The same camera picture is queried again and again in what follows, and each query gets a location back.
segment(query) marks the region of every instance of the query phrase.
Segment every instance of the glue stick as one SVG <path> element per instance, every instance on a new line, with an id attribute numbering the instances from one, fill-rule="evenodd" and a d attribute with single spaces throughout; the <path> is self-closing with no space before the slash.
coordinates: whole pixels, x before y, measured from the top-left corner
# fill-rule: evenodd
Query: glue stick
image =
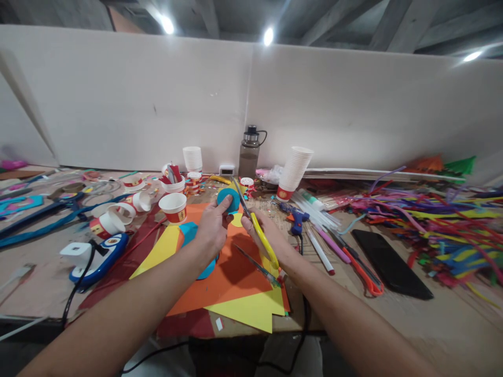
<path id="1" fill-rule="evenodd" d="M 307 192 L 303 188 L 299 189 L 299 194 L 301 194 L 302 197 L 304 199 L 306 199 L 309 203 L 311 203 L 311 205 L 314 208 L 316 208 L 317 210 L 325 210 L 326 209 L 325 205 L 322 202 L 320 202 L 318 199 L 316 199 L 314 196 L 312 196 L 309 192 Z"/>

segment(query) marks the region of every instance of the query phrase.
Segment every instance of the smartphone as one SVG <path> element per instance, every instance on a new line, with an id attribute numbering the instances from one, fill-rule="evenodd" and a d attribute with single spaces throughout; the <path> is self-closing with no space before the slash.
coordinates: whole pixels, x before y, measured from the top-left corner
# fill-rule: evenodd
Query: smartphone
<path id="1" fill-rule="evenodd" d="M 353 230 L 351 233 L 390 290 L 422 300 L 433 298 L 433 293 L 381 234 L 364 230 Z"/>

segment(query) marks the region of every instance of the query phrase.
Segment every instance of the orange paper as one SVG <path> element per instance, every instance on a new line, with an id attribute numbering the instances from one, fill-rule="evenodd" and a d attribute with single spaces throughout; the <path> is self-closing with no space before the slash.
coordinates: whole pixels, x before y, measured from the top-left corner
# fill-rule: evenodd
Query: orange paper
<path id="1" fill-rule="evenodd" d="M 207 204 L 187 206 L 187 222 L 193 221 L 199 224 L 206 207 Z M 260 263 L 258 248 L 244 228 L 229 226 L 227 242 L 220 253 L 215 270 L 208 278 L 194 282 L 180 297 L 168 316 L 272 290 L 265 276 L 245 256 L 236 250 L 231 250 L 232 243 L 239 245 Z M 283 301 L 286 307 L 288 300 Z"/>

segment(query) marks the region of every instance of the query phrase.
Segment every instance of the forearm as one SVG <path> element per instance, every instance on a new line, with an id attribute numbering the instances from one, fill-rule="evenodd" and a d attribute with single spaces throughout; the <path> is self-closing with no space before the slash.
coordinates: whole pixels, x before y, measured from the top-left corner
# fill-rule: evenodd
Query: forearm
<path id="1" fill-rule="evenodd" d="M 282 267 L 360 375 L 437 375 L 386 320 L 303 257 L 290 253 Z"/>
<path id="2" fill-rule="evenodd" d="M 20 376 L 116 373 L 209 264 L 204 247 L 192 241 L 112 292 L 71 324 Z"/>

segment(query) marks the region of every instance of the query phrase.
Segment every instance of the ceiling light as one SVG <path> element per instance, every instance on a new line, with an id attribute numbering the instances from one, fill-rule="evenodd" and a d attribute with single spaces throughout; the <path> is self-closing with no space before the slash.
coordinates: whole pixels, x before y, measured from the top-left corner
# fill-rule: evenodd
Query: ceiling light
<path id="1" fill-rule="evenodd" d="M 481 53 L 482 53 L 482 51 L 477 51 L 477 52 L 471 53 L 470 55 L 468 55 L 467 57 L 465 57 L 463 59 L 463 61 L 472 61 L 472 60 L 475 60 L 475 59 L 477 59 L 480 56 Z"/>
<path id="2" fill-rule="evenodd" d="M 169 17 L 161 16 L 162 28 L 166 32 L 166 34 L 174 33 L 174 26 Z"/>
<path id="3" fill-rule="evenodd" d="M 270 45 L 272 43 L 272 40 L 274 38 L 274 31 L 272 28 L 269 28 L 266 30 L 266 33 L 264 34 L 264 44 L 266 46 Z"/>

